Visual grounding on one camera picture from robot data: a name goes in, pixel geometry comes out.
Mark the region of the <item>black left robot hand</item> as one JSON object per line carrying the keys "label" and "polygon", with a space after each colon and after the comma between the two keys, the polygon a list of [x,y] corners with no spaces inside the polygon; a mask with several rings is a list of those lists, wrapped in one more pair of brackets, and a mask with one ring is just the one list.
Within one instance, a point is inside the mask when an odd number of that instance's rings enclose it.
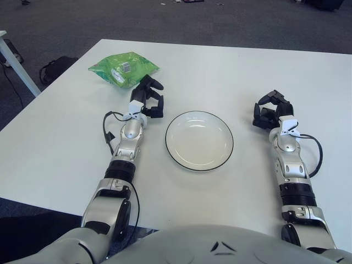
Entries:
{"label": "black left robot hand", "polygon": [[[163,90],[164,87],[157,80],[150,77],[146,74],[139,82],[138,86],[134,88],[131,92],[130,102],[136,100],[137,102],[142,103],[141,112],[147,117],[150,118],[163,118],[163,106],[164,99],[156,90]],[[146,107],[146,101],[150,98],[157,100],[157,106],[151,108]]]}

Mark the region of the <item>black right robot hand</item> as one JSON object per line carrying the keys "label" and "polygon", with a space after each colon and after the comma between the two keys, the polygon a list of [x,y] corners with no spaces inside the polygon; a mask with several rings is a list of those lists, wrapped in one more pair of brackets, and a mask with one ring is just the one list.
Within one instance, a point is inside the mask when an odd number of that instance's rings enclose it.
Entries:
{"label": "black right robot hand", "polygon": [[[267,103],[276,106],[276,109],[269,109],[266,107],[260,108]],[[284,98],[279,91],[273,90],[264,95],[258,103],[254,105],[254,119],[252,124],[261,129],[274,129],[278,128],[279,118],[281,116],[293,116],[294,109],[292,104]]]}

